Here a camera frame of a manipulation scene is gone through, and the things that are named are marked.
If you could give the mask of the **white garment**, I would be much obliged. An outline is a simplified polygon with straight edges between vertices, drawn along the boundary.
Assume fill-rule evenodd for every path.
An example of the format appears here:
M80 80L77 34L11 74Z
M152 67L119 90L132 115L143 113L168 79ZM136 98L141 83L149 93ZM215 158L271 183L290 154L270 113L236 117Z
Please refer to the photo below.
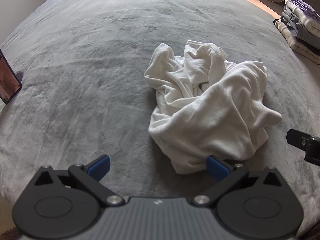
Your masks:
M148 132L178 174L202 171L206 159L247 160L268 140L281 114L263 104L262 62L229 62L213 43L188 41L182 56L167 44L153 52L144 74L157 105Z

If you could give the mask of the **folded clothes stack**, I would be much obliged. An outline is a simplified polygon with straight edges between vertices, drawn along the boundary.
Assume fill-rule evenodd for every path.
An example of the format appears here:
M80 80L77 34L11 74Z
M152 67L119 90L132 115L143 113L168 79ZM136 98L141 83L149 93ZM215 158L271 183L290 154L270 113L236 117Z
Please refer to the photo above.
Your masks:
M285 0L274 26L296 53L319 64L319 14L303 0Z

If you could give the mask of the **grey plush bed blanket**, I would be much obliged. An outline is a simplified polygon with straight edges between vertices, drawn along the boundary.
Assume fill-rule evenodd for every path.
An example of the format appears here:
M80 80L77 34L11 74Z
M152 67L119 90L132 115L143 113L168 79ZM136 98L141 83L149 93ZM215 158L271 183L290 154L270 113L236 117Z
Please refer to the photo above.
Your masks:
M178 56L210 42L229 61L267 68L264 104L283 119L245 162L275 166L299 198L299 233L319 222L319 167L286 143L319 135L319 67L294 53L268 13L246 0L48 0L1 44L23 87L1 113L1 194L14 203L41 165L64 170L111 157L103 184L123 196L193 196L206 172L177 174L148 133L155 91L144 72L156 47Z

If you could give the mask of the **black smartphone on stand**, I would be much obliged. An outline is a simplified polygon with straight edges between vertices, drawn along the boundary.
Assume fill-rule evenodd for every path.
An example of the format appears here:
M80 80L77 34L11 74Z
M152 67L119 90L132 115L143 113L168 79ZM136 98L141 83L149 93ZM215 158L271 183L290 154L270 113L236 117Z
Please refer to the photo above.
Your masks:
M7 105L22 89L23 73L12 70L2 51L0 59L0 96Z

